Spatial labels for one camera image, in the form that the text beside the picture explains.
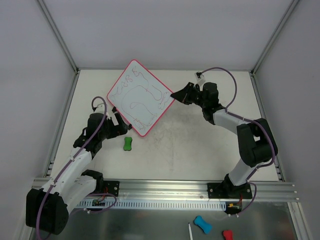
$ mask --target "blue eraser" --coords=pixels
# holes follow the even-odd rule
[[[193,221],[195,225],[198,225],[205,234],[210,233],[212,229],[212,225],[205,222],[205,220],[202,218],[202,216],[197,216],[195,220]]]

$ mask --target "white table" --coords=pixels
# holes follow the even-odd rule
[[[195,82],[195,71],[152,70],[172,91]],[[107,96],[121,70],[82,70],[54,161],[52,174],[66,162],[74,141],[86,127],[92,113],[91,100]],[[238,94],[230,111],[251,119],[260,112],[248,72],[232,72]],[[205,73],[207,82],[217,83],[220,103],[226,106],[234,94],[234,83],[222,71]],[[124,138],[105,140],[102,149],[88,166],[108,179],[223,180],[240,159],[237,136],[206,122],[196,105],[175,101],[145,137],[133,129],[132,150],[124,151]],[[275,166],[259,170],[251,180],[278,181]]]

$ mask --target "red eraser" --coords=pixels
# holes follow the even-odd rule
[[[225,240],[234,240],[231,230],[225,230],[225,231],[222,232],[222,234],[223,234]]]

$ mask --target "white marker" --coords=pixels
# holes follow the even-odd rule
[[[190,222],[188,222],[188,226],[189,226],[189,235],[190,235],[190,240],[194,240],[192,237],[192,231],[191,231],[191,225]]]

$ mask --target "green object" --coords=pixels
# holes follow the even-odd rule
[[[123,150],[125,151],[131,151],[131,143],[132,143],[132,137],[130,136],[126,136],[124,138],[124,146],[123,146]]]

